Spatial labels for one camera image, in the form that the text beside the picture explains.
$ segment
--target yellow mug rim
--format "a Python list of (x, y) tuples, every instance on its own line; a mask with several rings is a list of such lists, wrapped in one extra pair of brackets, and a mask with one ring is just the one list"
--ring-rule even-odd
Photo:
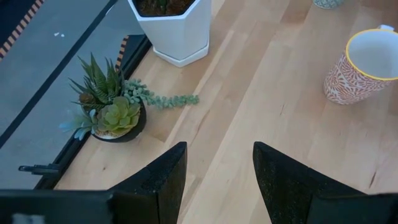
[(369, 78), (372, 78), (372, 79), (374, 79), (374, 80), (380, 80), (380, 81), (398, 80), (398, 77), (395, 77), (395, 78), (380, 78), (380, 77), (375, 77), (374, 75), (367, 74), (366, 72), (360, 70), (360, 69), (353, 63), (353, 61), (351, 60), (351, 58), (349, 57), (349, 50), (348, 50), (348, 49), (349, 49), (349, 45), (350, 45), (351, 42), (354, 40), (354, 38), (357, 37), (357, 36), (359, 36), (359, 35), (361, 35), (361, 34), (363, 34), (363, 33), (372, 32), (372, 31), (384, 31), (384, 32), (390, 32), (390, 33), (393, 33), (393, 34), (395, 34), (395, 35), (398, 35), (397, 32), (394, 32), (393, 30), (389, 30), (389, 29), (368, 29), (368, 30), (364, 30), (364, 31), (358, 32), (357, 34), (355, 34), (354, 36), (352, 36), (352, 38), (349, 39), (349, 41), (347, 42), (347, 45), (346, 45), (346, 52), (345, 52), (345, 54), (346, 54), (346, 57), (347, 57), (347, 60), (348, 60), (349, 64), (350, 64), (352, 67), (354, 67), (355, 70), (359, 71), (362, 75), (364, 75), (364, 76), (366, 76), (366, 77), (369, 77)]

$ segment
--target concrete ground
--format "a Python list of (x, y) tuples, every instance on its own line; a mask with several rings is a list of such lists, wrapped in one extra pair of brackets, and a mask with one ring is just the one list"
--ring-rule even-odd
[[(32, 98), (106, 3), (107, 0), (46, 0), (0, 62), (0, 133)], [(70, 119), (68, 110), (76, 109), (70, 101), (75, 101), (78, 96), (69, 87), (68, 78), (77, 82), (83, 79), (84, 71), (77, 56), (88, 60), (92, 52), (104, 68), (105, 57), (116, 61), (123, 37), (142, 34), (127, 1), (118, 1), (0, 149), (0, 189), (34, 188), (41, 176), (19, 172), (18, 167), (53, 162), (72, 135), (63, 133), (58, 126)]]

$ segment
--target wood grain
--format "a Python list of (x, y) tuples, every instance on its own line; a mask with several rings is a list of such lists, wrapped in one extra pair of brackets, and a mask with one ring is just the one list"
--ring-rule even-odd
[(385, 23), (393, 0), (213, 0), (210, 53), (176, 68), (148, 52), (134, 78), (160, 95), (199, 94), (196, 106), (157, 111), (135, 140), (89, 138), (57, 189), (107, 189), (179, 141), (188, 174), (179, 223), (270, 223), (252, 166), (263, 141), (369, 194), (398, 191), (398, 84), (350, 106), (322, 83), (347, 40)]

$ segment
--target mug handle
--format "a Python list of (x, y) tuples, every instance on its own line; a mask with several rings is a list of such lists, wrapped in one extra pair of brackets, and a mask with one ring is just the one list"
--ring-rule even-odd
[(394, 31), (394, 28), (388, 25), (379, 25), (378, 29), (386, 29), (386, 30), (391, 30)]

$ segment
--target orange black striped tape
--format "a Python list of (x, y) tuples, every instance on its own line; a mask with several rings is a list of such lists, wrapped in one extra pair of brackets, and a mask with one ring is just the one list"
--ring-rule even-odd
[(127, 44), (128, 39), (129, 39), (128, 35), (123, 38), (122, 44), (120, 46), (119, 56), (118, 56), (118, 59), (116, 60), (115, 66), (114, 66), (116, 70), (119, 70), (120, 66), (122, 64), (122, 59), (123, 59), (123, 55), (124, 55), (124, 51), (126, 49), (126, 44)]
[(12, 31), (11, 35), (0, 47), (0, 62), (6, 56), (7, 52), (10, 51), (12, 45), (14, 45), (15, 41), (17, 41), (18, 37), (22, 34), (22, 31), (27, 27), (33, 16), (43, 5), (44, 1), (45, 0), (36, 0), (36, 2), (33, 3), (32, 7), (30, 7), (25, 16), (21, 19), (18, 26), (14, 29), (14, 31)]

